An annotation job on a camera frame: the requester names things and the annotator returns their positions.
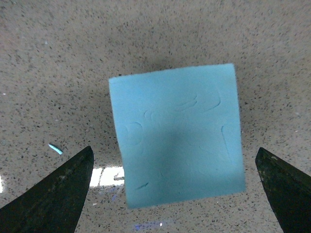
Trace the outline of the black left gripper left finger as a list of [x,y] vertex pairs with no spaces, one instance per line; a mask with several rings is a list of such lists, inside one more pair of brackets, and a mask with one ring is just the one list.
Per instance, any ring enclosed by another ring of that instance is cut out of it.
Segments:
[[94,166],[85,147],[20,197],[0,209],[2,233],[73,233]]

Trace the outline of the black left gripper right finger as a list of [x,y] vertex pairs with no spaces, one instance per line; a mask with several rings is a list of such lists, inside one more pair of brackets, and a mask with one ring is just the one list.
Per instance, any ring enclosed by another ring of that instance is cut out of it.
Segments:
[[264,148],[255,158],[270,206],[285,233],[311,231],[311,177]]

